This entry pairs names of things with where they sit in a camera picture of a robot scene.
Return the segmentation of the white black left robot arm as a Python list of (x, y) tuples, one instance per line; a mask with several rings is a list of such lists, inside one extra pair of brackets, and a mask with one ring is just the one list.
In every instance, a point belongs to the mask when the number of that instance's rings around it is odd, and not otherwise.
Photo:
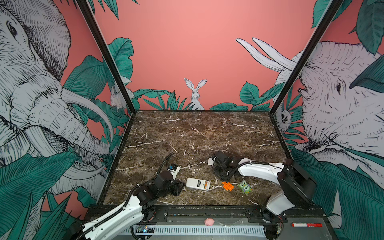
[(128, 227), (153, 219), (156, 215), (155, 204), (159, 198), (181, 193), (185, 184), (176, 179), (179, 171), (180, 167), (162, 171), (154, 179), (134, 187), (124, 203), (81, 225), (78, 231), (68, 233), (69, 239), (111, 240)]

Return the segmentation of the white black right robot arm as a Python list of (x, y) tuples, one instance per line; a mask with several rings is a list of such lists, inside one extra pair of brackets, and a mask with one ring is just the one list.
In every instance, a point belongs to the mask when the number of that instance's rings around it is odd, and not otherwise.
[(240, 174), (278, 184), (281, 190), (270, 196), (260, 210), (263, 218), (268, 221), (291, 208), (307, 209), (313, 205), (312, 199), (317, 183), (293, 160), (284, 163), (266, 163), (248, 158), (229, 157), (219, 151), (209, 158), (209, 163), (213, 164), (214, 173), (224, 182), (229, 182), (232, 176)]

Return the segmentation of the white battery cover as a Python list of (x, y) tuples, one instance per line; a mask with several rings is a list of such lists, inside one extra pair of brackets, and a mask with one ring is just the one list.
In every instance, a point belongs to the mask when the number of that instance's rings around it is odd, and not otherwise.
[(212, 158), (208, 158), (208, 162), (207, 162), (207, 164), (208, 164), (209, 166), (213, 166), (213, 165), (214, 165), (214, 160), (213, 160)]

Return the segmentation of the white red remote control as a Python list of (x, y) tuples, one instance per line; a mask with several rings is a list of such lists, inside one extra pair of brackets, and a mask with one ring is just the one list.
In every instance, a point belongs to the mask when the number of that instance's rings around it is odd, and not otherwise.
[(208, 191), (210, 189), (210, 182), (195, 178), (187, 178), (186, 187), (196, 190)]

